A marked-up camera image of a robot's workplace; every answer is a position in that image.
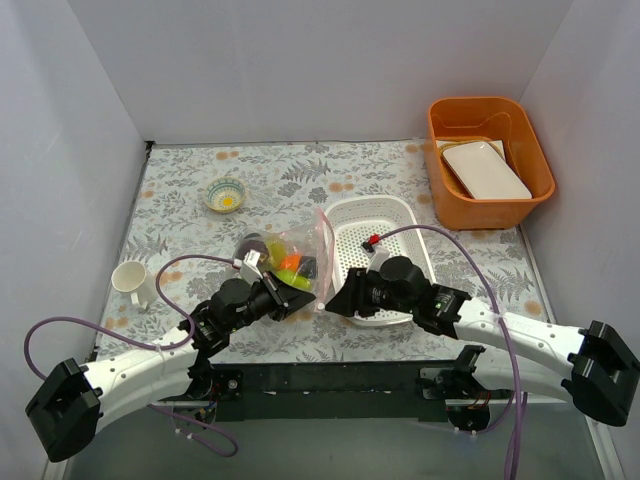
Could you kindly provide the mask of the dark purple plum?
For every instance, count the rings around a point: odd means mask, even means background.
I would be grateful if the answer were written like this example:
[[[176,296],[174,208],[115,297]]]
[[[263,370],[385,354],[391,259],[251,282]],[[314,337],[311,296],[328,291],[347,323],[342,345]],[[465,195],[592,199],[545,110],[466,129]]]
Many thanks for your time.
[[[318,274],[316,258],[312,256],[301,256],[297,273],[307,279],[316,279]]]

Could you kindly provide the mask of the green pear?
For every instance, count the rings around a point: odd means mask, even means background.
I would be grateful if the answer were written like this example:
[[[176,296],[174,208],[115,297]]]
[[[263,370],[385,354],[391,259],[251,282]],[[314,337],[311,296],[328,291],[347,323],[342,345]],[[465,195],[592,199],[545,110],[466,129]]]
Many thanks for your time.
[[[297,272],[283,269],[276,271],[275,276],[279,280],[293,288],[307,292],[310,292],[312,290],[312,282],[308,278],[298,274]]]

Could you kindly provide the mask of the dark red apple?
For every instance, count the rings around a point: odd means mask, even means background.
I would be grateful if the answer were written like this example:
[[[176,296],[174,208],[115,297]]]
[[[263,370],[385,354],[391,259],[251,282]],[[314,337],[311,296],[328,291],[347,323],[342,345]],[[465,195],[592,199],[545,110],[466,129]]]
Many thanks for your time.
[[[250,251],[258,252],[261,262],[268,260],[270,257],[266,243],[258,234],[246,235],[237,246],[235,257],[239,260],[243,260]]]

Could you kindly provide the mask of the clear zip top bag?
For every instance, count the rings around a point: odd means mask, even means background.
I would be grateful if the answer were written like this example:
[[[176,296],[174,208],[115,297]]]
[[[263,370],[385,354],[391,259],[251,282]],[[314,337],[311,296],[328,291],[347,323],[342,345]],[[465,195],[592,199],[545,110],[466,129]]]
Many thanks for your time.
[[[311,293],[311,308],[322,312],[328,301],[335,260],[335,233],[325,212],[317,209],[309,223],[282,232],[250,230],[236,244],[233,267],[268,272],[286,285]]]

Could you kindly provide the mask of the yellow banana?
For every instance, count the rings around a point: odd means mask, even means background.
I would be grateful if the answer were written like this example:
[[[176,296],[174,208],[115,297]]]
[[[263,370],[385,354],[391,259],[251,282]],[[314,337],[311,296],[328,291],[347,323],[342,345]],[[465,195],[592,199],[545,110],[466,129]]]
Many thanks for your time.
[[[269,240],[266,242],[269,252],[269,260],[278,266],[287,257],[287,245],[280,240]]]

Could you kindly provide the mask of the orange fruit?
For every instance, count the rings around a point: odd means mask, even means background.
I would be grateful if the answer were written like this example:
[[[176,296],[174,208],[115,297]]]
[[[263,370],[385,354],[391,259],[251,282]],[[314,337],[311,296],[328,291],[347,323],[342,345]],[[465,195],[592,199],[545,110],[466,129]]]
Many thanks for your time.
[[[287,255],[283,258],[279,265],[280,270],[297,271],[301,262],[300,254]]]

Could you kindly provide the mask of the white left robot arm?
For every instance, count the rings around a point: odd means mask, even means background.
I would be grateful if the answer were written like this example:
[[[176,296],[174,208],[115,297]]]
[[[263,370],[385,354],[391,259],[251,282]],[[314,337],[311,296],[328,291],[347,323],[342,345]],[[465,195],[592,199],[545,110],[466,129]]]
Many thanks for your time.
[[[216,398],[221,383],[209,360],[229,345],[231,334],[264,316],[281,321],[315,299],[270,275],[252,284],[226,280],[151,349],[56,365],[27,404],[26,415],[48,459],[67,460],[104,427],[149,404],[182,396]]]

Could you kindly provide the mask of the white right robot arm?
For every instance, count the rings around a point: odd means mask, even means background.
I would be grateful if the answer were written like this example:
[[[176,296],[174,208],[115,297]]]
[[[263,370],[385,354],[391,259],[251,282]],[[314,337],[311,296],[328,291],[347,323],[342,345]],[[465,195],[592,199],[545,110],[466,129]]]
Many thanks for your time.
[[[326,305],[343,317],[380,311],[408,314],[428,333],[463,342],[445,369],[424,375],[426,391],[447,399],[521,390],[573,403],[609,426],[627,423],[639,384],[639,361],[616,330],[547,324],[513,313],[497,315],[468,293],[430,282],[406,257],[379,269],[350,269]]]

